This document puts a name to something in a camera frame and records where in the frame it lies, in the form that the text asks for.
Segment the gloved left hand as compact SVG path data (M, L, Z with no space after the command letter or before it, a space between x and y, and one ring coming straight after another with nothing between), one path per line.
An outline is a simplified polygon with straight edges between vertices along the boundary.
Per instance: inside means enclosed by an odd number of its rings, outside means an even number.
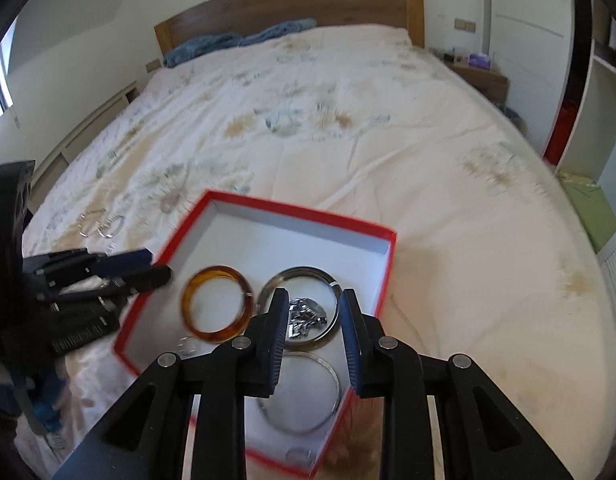
M62 406L68 383L63 360L32 376L11 372L0 363L0 414L11 418L24 415L37 436L58 434L63 429Z

